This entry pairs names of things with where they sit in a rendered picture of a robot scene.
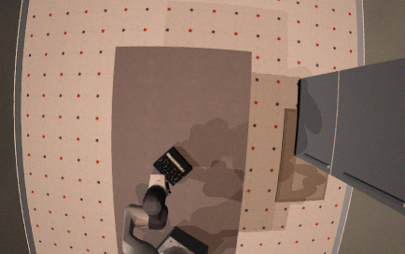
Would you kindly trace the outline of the black lighting desk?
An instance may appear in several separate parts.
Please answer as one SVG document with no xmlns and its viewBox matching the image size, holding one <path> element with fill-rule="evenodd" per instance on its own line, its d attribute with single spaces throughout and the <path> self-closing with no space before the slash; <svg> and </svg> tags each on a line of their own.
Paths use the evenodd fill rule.
<svg viewBox="0 0 405 254">
<path fill-rule="evenodd" d="M 192 170 L 192 166 L 175 149 L 175 147 L 171 147 L 153 165 L 161 174 L 167 175 L 166 179 L 172 186 Z"/>
</svg>

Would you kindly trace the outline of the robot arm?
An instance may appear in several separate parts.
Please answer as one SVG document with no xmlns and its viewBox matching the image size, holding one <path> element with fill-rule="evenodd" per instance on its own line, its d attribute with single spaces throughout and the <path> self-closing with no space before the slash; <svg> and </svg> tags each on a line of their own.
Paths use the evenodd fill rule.
<svg viewBox="0 0 405 254">
<path fill-rule="evenodd" d="M 125 208 L 122 234 L 122 249 L 125 254 L 159 254 L 151 244 L 135 237 L 133 228 L 161 230 L 166 226 L 167 193 L 165 175 L 151 174 L 143 205 L 130 204 Z M 188 254 L 182 247 L 169 247 L 162 253 Z"/>
</svg>

